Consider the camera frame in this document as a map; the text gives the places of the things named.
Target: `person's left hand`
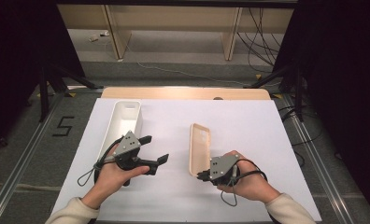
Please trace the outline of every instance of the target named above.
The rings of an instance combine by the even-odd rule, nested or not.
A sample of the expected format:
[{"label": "person's left hand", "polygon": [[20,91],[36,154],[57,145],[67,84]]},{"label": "person's left hand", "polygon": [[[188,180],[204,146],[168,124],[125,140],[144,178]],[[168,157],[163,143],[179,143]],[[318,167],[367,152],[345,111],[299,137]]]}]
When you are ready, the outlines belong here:
[{"label": "person's left hand", "polygon": [[[112,155],[117,146],[114,146],[109,151],[108,156]],[[143,175],[148,170],[148,166],[139,166],[133,170],[123,171],[116,162],[107,163],[101,169],[97,182],[81,200],[85,205],[98,209],[101,203],[111,194],[118,191],[127,180]]]}]

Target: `hand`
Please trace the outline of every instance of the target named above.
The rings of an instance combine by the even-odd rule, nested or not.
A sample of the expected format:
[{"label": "hand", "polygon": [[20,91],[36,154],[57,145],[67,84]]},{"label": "hand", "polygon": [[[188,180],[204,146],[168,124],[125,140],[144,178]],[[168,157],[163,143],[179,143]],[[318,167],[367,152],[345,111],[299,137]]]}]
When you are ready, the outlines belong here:
[{"label": "hand", "polygon": [[[239,159],[245,159],[237,151],[231,151],[225,155],[239,155]],[[240,174],[257,170],[257,168],[249,161],[239,161],[237,167],[240,169]],[[217,186],[218,189],[223,190],[227,193],[233,193],[235,188],[235,194],[247,198],[253,201],[261,201],[263,203],[269,203],[276,199],[280,193],[270,186],[269,183],[261,175],[247,175],[238,180],[237,184],[232,186]]]},{"label": "hand", "polygon": [[[117,146],[114,146],[109,151],[108,156],[112,155]],[[107,163],[101,169],[97,182],[81,200],[85,205],[98,209],[101,203],[111,194],[118,191],[127,180],[143,175],[148,170],[148,166],[139,166],[133,170],[123,171],[116,162]]]}]

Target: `beige tray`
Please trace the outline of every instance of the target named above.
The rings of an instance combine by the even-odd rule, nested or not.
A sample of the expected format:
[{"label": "beige tray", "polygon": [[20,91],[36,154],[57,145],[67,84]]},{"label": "beige tray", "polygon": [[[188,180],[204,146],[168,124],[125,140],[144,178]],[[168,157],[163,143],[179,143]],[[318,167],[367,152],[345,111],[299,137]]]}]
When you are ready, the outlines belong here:
[{"label": "beige tray", "polygon": [[210,168],[210,130],[200,124],[191,126],[191,140],[189,147],[189,172],[197,176]]}]

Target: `white sleeve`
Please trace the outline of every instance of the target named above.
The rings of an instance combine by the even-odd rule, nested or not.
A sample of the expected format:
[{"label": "white sleeve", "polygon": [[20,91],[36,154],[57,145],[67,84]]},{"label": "white sleeve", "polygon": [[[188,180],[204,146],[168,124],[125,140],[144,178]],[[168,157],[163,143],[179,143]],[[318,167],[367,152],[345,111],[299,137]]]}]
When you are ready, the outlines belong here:
[{"label": "white sleeve", "polygon": [[307,210],[288,194],[282,193],[265,206],[267,212],[279,223],[316,223]]},{"label": "white sleeve", "polygon": [[80,198],[73,198],[65,208],[53,213],[46,224],[87,224],[91,219],[97,218],[98,214],[99,210],[86,206]]}]

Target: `cable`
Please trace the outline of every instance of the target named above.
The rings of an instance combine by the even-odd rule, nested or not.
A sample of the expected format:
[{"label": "cable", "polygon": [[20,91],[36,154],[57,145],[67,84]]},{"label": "cable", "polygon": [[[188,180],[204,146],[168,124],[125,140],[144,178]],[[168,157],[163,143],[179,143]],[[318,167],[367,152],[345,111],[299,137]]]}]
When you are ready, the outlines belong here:
[{"label": "cable", "polygon": [[95,46],[104,46],[104,53],[109,57],[109,58],[112,58],[114,60],[117,60],[115,57],[113,57],[112,55],[109,55],[108,52],[107,52],[107,45],[108,44],[111,44],[111,41],[108,40],[106,41],[105,43],[103,44],[97,44],[95,43],[96,41],[99,41],[99,39],[97,38],[95,41],[89,41],[90,43],[92,43],[93,45]]},{"label": "cable", "polygon": [[[262,46],[262,45],[260,45],[260,44],[255,43],[255,42],[254,42],[254,40],[251,40],[251,39],[249,38],[249,35],[248,35],[247,33],[244,33],[244,35],[247,37],[247,39],[248,39],[249,41],[253,42],[253,45],[256,45],[256,46],[258,46],[258,47],[260,47],[260,48],[263,48],[263,49],[268,49],[268,47],[267,47],[267,46]],[[272,50],[272,51],[274,51],[274,52],[278,53],[278,50],[276,50],[276,49],[270,49],[270,50]]]},{"label": "cable", "polygon": [[138,65],[139,65],[139,66],[141,66],[141,67],[143,67],[143,68],[148,68],[148,69],[157,69],[157,70],[164,71],[164,72],[180,73],[180,74],[182,74],[182,75],[189,76],[189,77],[201,77],[201,78],[206,78],[206,79],[209,79],[209,80],[212,80],[212,81],[217,81],[217,82],[223,82],[223,83],[235,83],[235,84],[240,84],[240,85],[249,86],[249,84],[242,83],[242,82],[238,82],[238,81],[219,80],[219,79],[215,79],[215,78],[212,78],[212,77],[205,77],[205,76],[193,75],[193,74],[189,74],[189,73],[185,73],[185,72],[181,72],[181,71],[177,71],[177,70],[162,69],[162,68],[160,68],[160,67],[156,67],[156,66],[146,66],[146,65],[143,65],[143,64],[141,64],[141,63],[138,63]]},{"label": "cable", "polygon": [[273,56],[273,53],[272,51],[270,50],[266,40],[264,39],[263,37],[263,27],[262,27],[262,20],[263,20],[263,8],[260,8],[260,22],[259,22],[259,25],[257,24],[257,21],[255,20],[254,18],[254,15],[252,14],[252,11],[251,11],[251,8],[249,7],[249,14],[250,16],[252,17],[252,20],[254,21],[254,24],[255,24],[255,27],[257,28],[257,34],[260,34],[261,38],[262,38],[262,41],[263,41],[263,46],[266,46],[266,48],[264,48],[265,52],[266,52],[266,56],[268,58],[268,60],[270,61],[271,64],[272,61],[270,60],[270,57],[269,57],[269,54],[267,53],[267,49],[269,49],[269,52],[270,54],[272,55],[272,57],[274,58],[274,60],[276,59],[274,56]]},{"label": "cable", "polygon": [[[103,166],[107,163],[112,163],[112,161],[109,161],[109,162],[104,162],[104,160],[106,159],[107,157],[107,154],[109,153],[109,151],[114,147],[116,146],[119,142],[121,142],[123,137],[121,137],[120,139],[117,139],[115,142],[113,142],[109,147],[108,149],[106,150],[106,152],[104,152],[103,156],[92,166],[92,169],[90,171],[88,171],[86,174],[82,175],[80,178],[78,178],[78,185],[80,185],[81,187],[85,186],[86,183],[89,181],[90,177],[92,176],[92,172],[95,170],[96,172],[100,172],[100,170],[103,168]],[[83,178],[84,176],[87,176],[87,179],[86,181],[81,184],[80,183],[80,179]]]},{"label": "cable", "polygon": [[295,153],[296,156],[301,158],[302,162],[301,162],[301,164],[299,164],[299,167],[303,167],[305,165],[305,158],[301,154],[299,154],[297,151],[294,150],[293,152]]},{"label": "cable", "polygon": [[295,108],[289,110],[287,113],[285,113],[282,117],[281,117],[281,121],[284,122],[286,119],[290,118],[291,117],[291,113],[295,111]]},{"label": "cable", "polygon": [[248,63],[249,63],[249,66],[257,71],[257,72],[262,72],[262,73],[272,73],[272,71],[263,71],[263,70],[259,70],[257,68],[255,68],[249,61],[250,61],[250,53],[252,52],[255,56],[257,56],[259,59],[261,59],[262,61],[264,61],[265,63],[268,63],[269,65],[272,65],[270,64],[270,62],[268,62],[264,57],[262,57],[262,55],[260,55],[255,49],[253,49],[244,39],[243,37],[241,37],[240,33],[237,33],[238,37],[240,37],[240,40],[244,43],[244,45],[246,45],[246,47],[249,49],[249,55],[248,55]]},{"label": "cable", "polygon": [[[281,110],[284,110],[284,109],[289,109],[289,108],[294,108],[294,107],[295,107],[295,105],[290,105],[290,106],[282,107],[278,111],[281,111]],[[312,106],[311,105],[302,105],[301,107],[305,108],[305,107],[312,107]]]},{"label": "cable", "polygon": [[250,171],[250,172],[246,172],[246,173],[244,173],[244,174],[241,174],[241,175],[239,175],[239,176],[236,176],[236,177],[232,177],[231,178],[231,180],[229,181],[229,183],[226,185],[226,186],[232,186],[232,189],[233,189],[233,194],[234,194],[234,198],[235,198],[235,203],[228,203],[225,199],[223,199],[223,192],[224,191],[222,191],[221,192],[221,199],[226,203],[226,204],[228,204],[228,205],[230,205],[230,206],[232,206],[232,207],[236,207],[237,206],[237,198],[236,198],[236,196],[235,196],[235,183],[238,181],[238,180],[240,180],[241,178],[244,178],[244,177],[246,177],[246,176],[248,176],[248,175],[261,175],[266,181],[267,181],[267,176],[266,176],[266,174],[263,172],[263,171],[261,171],[261,169],[253,162],[253,161],[250,161],[250,160],[248,160],[248,159],[239,159],[236,163],[235,163],[235,165],[237,165],[237,163],[238,162],[240,162],[240,161],[248,161],[248,162],[250,162],[250,163],[252,163],[254,166],[255,166],[255,168],[256,168],[256,170],[254,170],[254,171]]},{"label": "cable", "polygon": [[275,36],[273,35],[273,34],[270,34],[272,37],[273,37],[273,39],[276,41],[276,43],[278,44],[278,47],[279,48],[281,48],[281,45],[278,43],[278,41],[276,40],[276,38],[275,38]]},{"label": "cable", "polygon": [[300,142],[300,143],[291,144],[291,146],[296,147],[296,146],[299,146],[299,145],[303,145],[303,144],[312,142],[312,141],[318,139],[321,136],[321,134],[322,134],[322,128],[319,130],[319,133],[315,137],[310,138],[310,139],[308,139],[306,141],[303,141],[303,142]]}]

